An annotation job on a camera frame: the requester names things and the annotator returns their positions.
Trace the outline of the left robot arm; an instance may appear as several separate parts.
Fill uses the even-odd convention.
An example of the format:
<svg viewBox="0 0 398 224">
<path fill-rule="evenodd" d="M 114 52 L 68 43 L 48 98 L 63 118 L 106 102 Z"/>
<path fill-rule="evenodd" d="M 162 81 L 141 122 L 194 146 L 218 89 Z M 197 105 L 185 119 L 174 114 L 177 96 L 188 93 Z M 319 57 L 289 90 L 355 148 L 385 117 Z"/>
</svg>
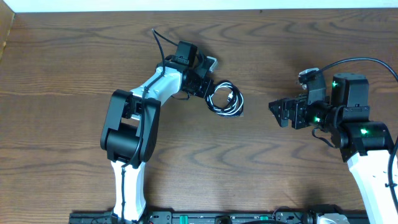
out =
<svg viewBox="0 0 398 224">
<path fill-rule="evenodd" d="M 161 106 L 180 91 L 206 97 L 213 84 L 208 75 L 217 65 L 216 58 L 181 40 L 176 52 L 164 57 L 146 82 L 111 95 L 100 146 L 115 174 L 112 223 L 139 223 L 145 215 L 145 167 L 157 142 Z"/>
</svg>

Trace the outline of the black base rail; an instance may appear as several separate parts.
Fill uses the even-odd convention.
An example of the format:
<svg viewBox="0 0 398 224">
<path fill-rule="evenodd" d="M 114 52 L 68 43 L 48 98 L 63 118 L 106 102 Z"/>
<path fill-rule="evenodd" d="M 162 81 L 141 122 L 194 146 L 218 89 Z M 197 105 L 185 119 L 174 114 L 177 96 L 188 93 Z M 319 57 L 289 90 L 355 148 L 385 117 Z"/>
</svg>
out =
<svg viewBox="0 0 398 224">
<path fill-rule="evenodd" d="M 128 219 L 115 212 L 71 213 L 69 224 L 140 223 L 140 224 L 246 224 L 246 223 L 353 223 L 370 224 L 364 212 L 345 212 L 336 205 L 316 205 L 306 210 L 281 207 L 273 212 L 175 212 L 173 210 L 144 211 L 140 219 Z"/>
</svg>

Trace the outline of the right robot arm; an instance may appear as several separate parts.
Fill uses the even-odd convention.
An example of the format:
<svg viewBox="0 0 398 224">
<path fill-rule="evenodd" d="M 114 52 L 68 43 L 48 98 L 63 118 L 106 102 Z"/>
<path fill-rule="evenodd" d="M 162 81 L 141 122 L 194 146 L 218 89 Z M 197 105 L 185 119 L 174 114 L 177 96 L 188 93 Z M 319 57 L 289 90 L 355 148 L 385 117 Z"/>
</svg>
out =
<svg viewBox="0 0 398 224">
<path fill-rule="evenodd" d="M 397 223 L 397 158 L 392 136 L 380 121 L 371 121 L 369 82 L 364 75 L 334 75 L 326 94 L 323 74 L 302 72 L 307 93 L 269 103 L 279 126 L 313 127 L 331 134 L 363 198 L 370 223 Z"/>
</svg>

